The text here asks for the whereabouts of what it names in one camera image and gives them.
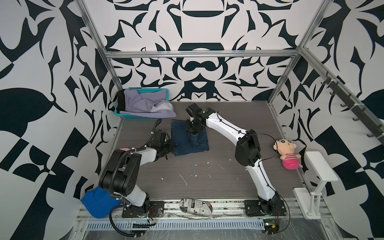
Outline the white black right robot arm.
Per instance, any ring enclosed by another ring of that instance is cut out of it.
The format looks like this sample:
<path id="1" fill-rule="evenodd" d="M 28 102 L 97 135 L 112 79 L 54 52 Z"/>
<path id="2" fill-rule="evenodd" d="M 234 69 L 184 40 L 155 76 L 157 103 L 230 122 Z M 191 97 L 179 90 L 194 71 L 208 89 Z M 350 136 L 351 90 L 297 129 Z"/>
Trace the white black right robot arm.
<path id="1" fill-rule="evenodd" d="M 256 215 L 267 216 L 277 211 L 282 199 L 265 171 L 258 134 L 254 130 L 237 127 L 213 109 L 202 109 L 195 103 L 189 105 L 186 112 L 190 116 L 186 121 L 188 132 L 197 134 L 204 127 L 211 128 L 235 145 L 235 159 L 246 167 L 257 189 L 260 204 Z"/>

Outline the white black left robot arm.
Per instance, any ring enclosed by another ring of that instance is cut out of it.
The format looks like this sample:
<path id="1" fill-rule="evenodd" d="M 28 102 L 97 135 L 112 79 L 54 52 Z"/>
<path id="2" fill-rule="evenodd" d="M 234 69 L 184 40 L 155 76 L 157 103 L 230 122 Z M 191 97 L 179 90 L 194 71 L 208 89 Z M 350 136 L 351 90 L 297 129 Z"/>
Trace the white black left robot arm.
<path id="1" fill-rule="evenodd" d="M 138 216 L 150 209 L 149 194 L 137 185 L 140 166 L 167 158 L 175 149 L 169 134 L 157 129 L 161 122 L 162 119 L 156 120 L 151 137 L 143 146 L 114 150 L 99 179 L 101 189 Z"/>

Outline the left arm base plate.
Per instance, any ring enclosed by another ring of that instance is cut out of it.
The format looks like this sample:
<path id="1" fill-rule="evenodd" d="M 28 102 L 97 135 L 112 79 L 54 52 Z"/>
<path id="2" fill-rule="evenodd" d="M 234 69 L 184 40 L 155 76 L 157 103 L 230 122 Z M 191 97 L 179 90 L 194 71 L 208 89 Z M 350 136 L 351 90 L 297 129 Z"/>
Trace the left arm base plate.
<path id="1" fill-rule="evenodd" d="M 164 213 L 164 201 L 146 201 L 141 207 L 134 205 L 125 206 L 122 218 L 156 218 L 161 217 Z"/>

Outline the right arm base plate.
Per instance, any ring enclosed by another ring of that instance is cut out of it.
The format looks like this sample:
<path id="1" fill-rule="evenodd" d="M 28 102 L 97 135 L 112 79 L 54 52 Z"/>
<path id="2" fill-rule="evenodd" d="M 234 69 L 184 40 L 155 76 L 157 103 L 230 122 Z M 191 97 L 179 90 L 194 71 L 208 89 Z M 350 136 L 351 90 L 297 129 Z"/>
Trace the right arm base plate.
<path id="1" fill-rule="evenodd" d="M 276 200 L 245 200 L 245 214 L 248 217 L 259 217 L 259 216 L 285 216 L 287 208 L 285 207 L 284 201 L 281 199 Z"/>

